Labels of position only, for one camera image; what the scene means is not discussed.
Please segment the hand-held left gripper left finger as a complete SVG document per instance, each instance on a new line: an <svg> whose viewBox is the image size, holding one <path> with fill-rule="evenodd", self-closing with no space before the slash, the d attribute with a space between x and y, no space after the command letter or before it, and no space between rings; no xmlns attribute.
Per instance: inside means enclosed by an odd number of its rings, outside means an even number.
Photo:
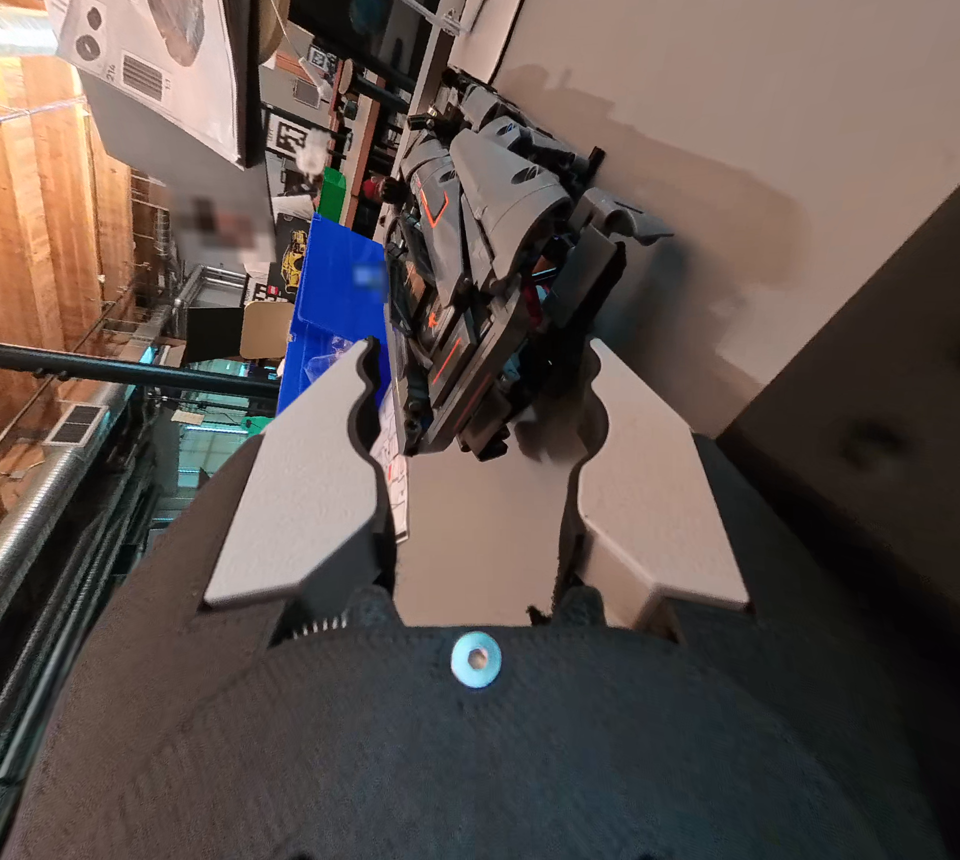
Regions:
<svg viewBox="0 0 960 860"><path fill-rule="evenodd" d="M354 342L267 426L203 601L342 611L394 587L394 521L371 454L380 432L377 338Z"/></svg>

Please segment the crumpled clear bag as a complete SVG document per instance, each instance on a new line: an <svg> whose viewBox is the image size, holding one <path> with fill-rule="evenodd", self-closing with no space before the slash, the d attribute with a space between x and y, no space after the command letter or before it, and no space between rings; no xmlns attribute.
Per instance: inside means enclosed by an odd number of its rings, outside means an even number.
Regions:
<svg viewBox="0 0 960 860"><path fill-rule="evenodd" d="M320 178L327 168L329 145L330 134L319 128L309 130L295 153L295 169L308 180Z"/></svg>

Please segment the green plastic box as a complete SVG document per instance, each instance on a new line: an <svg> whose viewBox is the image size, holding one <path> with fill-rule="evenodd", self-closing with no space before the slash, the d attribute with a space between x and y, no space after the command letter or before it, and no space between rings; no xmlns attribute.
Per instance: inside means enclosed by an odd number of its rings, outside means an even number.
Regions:
<svg viewBox="0 0 960 860"><path fill-rule="evenodd" d="M318 181L315 215L341 225L350 201L345 175L332 167L325 167Z"/></svg>

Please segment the grey toy car model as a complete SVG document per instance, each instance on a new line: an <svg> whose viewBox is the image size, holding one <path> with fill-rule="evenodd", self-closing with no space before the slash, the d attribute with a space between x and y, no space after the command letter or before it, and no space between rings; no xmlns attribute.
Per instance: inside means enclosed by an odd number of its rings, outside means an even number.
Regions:
<svg viewBox="0 0 960 860"><path fill-rule="evenodd" d="M440 83L446 104L408 120L383 243L395 430L404 456L456 443L486 461L576 380L626 239L673 233L594 184L602 148L582 155L458 68Z"/></svg>

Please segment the white sticker sheet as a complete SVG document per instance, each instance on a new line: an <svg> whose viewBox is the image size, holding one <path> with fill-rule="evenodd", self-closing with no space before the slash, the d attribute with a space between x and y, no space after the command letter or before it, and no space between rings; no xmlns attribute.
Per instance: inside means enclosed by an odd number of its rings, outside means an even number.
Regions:
<svg viewBox="0 0 960 860"><path fill-rule="evenodd" d="M409 539L409 463L402 454L393 408L386 401L379 411L379 434L370 450L384 473L395 542L401 545Z"/></svg>

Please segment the black box yellow car print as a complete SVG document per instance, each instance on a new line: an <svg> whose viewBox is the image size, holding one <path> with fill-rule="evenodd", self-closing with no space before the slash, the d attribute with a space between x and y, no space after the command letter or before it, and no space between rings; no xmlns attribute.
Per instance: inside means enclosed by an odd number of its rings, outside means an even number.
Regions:
<svg viewBox="0 0 960 860"><path fill-rule="evenodd" d="M308 227L294 225L277 235L276 260L270 264L268 285L290 302L296 298L301 285L308 233Z"/></svg>

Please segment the blue plastic bin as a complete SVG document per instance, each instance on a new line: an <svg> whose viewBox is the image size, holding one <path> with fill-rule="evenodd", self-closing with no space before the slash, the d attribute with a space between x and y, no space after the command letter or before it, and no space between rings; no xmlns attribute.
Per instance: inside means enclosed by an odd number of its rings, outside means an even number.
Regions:
<svg viewBox="0 0 960 860"><path fill-rule="evenodd" d="M337 338L350 342L378 339L381 383L375 401L381 405L391 380L385 301L382 245L328 218L314 218L293 305L278 413L310 385L309 363L330 354Z"/></svg>

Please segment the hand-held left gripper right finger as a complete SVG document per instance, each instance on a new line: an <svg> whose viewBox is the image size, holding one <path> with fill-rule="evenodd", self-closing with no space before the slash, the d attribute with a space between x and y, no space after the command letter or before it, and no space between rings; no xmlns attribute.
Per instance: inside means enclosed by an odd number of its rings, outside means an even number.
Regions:
<svg viewBox="0 0 960 860"><path fill-rule="evenodd" d="M591 587L632 630L666 602L743 613L751 597L690 425L599 338L582 366L585 454L568 479L555 605Z"/></svg>

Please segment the tan plywood chair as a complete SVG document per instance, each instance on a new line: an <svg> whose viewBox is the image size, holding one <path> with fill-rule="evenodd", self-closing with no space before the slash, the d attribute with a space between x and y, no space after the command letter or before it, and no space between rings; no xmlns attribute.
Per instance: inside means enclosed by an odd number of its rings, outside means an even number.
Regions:
<svg viewBox="0 0 960 860"><path fill-rule="evenodd" d="M287 301L246 303L238 355L247 361L284 359L294 311L294 304Z"/></svg>

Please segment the silver air duct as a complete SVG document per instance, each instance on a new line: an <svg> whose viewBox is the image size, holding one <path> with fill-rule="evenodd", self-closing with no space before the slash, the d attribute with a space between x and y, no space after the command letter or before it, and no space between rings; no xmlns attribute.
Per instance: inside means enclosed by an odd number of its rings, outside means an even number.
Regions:
<svg viewBox="0 0 960 860"><path fill-rule="evenodd" d="M52 534L79 484L89 473L108 435L127 406L132 385L106 383L91 405L99 409L96 422L81 444L48 450L12 512L1 522L1 613L6 614L31 567Z"/></svg>

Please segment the clear bags of toy parts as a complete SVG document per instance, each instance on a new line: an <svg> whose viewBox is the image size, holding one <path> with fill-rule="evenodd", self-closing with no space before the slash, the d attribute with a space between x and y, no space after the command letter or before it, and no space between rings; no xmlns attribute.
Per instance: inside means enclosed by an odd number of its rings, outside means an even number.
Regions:
<svg viewBox="0 0 960 860"><path fill-rule="evenodd" d="M354 341L322 331L309 338L305 350L304 374L310 384L316 382L354 346Z"/></svg>

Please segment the black steel pole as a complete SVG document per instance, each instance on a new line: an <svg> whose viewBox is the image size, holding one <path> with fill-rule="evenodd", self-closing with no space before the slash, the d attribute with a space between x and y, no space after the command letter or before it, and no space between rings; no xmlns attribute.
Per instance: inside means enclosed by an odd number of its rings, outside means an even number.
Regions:
<svg viewBox="0 0 960 860"><path fill-rule="evenodd" d="M279 401L276 380L180 369L155 363L88 357L75 353L1 345L1 368L54 379L87 379L126 386L157 387L210 395Z"/></svg>

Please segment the white air vent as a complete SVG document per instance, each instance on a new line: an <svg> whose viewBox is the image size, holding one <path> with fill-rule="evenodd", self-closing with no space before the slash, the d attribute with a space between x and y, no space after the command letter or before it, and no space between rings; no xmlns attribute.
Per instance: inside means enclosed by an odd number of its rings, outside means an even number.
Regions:
<svg viewBox="0 0 960 860"><path fill-rule="evenodd" d="M107 407L89 403L68 403L67 409L50 433L43 446L54 448L82 448L96 433Z"/></svg>

